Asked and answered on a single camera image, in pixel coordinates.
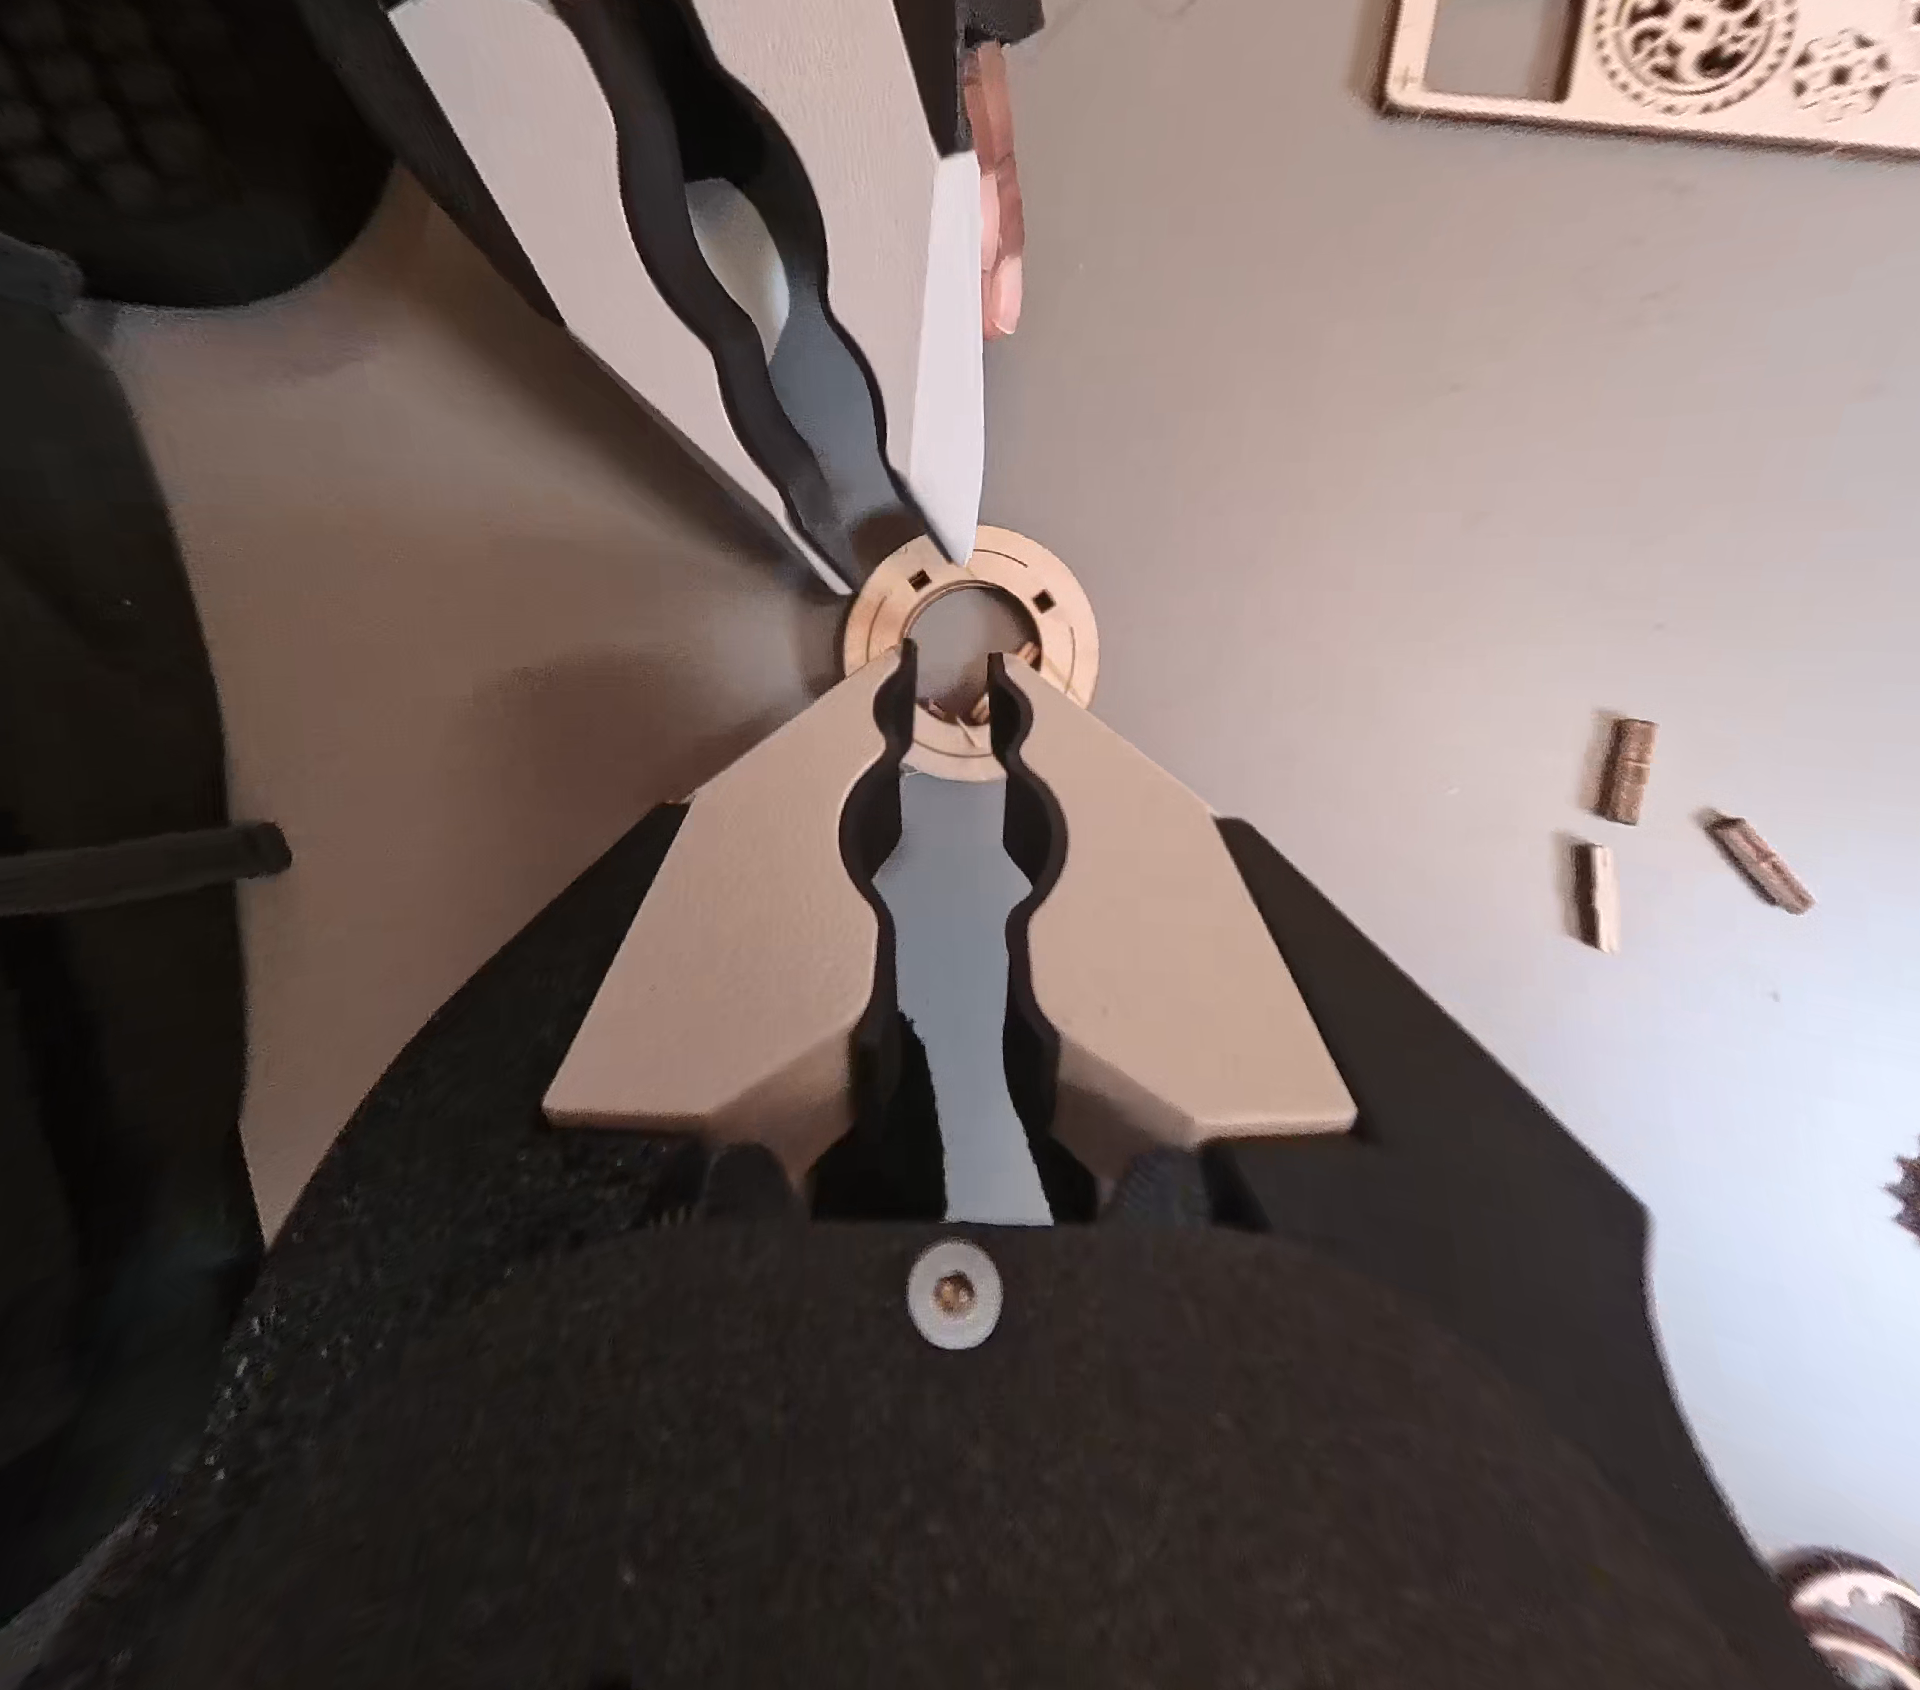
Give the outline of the person's left hand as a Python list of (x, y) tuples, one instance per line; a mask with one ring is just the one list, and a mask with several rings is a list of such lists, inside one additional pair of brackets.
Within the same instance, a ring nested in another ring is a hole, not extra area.
[(985, 341), (1016, 334), (1024, 302), (1027, 221), (1007, 54), (973, 46), (962, 77), (980, 184), (980, 322)]

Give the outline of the black clothing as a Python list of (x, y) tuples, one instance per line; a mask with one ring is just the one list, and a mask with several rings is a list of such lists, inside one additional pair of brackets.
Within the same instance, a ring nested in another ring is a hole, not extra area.
[[(4, 239), (4, 858), (234, 825), (198, 606), (83, 291)], [(247, 1051), (236, 887), (4, 920), (4, 1622), (204, 1422), (263, 1257)]]

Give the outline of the grey desk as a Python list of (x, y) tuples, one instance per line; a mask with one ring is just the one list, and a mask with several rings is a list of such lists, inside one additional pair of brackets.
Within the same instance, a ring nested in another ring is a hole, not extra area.
[[(1915, 1580), (1917, 166), (1385, 119), (1388, 0), (1044, 9), (983, 514), (1093, 598), (1102, 718), (1644, 1200), (1752, 1539)], [(243, 901), (275, 1232), (499, 947), (832, 678), (840, 611), (401, 175), (310, 286), (106, 353), (297, 857)], [(1659, 725), (1637, 828), (1614, 718)]]

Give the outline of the black mesh chair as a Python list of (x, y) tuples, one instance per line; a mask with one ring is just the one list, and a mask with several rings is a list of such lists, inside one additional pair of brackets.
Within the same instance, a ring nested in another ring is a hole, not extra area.
[(217, 311), (300, 289), (392, 165), (292, 0), (3, 0), (3, 230), (90, 296)]

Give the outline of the black drawstring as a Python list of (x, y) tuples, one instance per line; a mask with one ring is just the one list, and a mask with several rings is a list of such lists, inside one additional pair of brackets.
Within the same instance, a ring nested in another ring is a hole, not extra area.
[(270, 880), (294, 862), (277, 822), (253, 820), (3, 858), (3, 919), (70, 916)]

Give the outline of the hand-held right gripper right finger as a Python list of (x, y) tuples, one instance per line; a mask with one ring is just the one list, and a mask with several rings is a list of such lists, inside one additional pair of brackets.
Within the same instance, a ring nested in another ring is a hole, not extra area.
[(990, 662), (1004, 774), (1003, 1071), (1048, 1214), (1141, 1161), (1347, 1136), (1359, 1104), (1212, 808), (1038, 671)]

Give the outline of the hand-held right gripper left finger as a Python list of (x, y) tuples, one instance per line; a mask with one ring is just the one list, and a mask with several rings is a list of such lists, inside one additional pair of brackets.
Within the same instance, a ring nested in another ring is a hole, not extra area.
[(885, 653), (675, 806), (540, 1102), (550, 1126), (767, 1150), (837, 1219), (943, 1219), (929, 1054), (879, 875), (903, 836), (917, 647)]

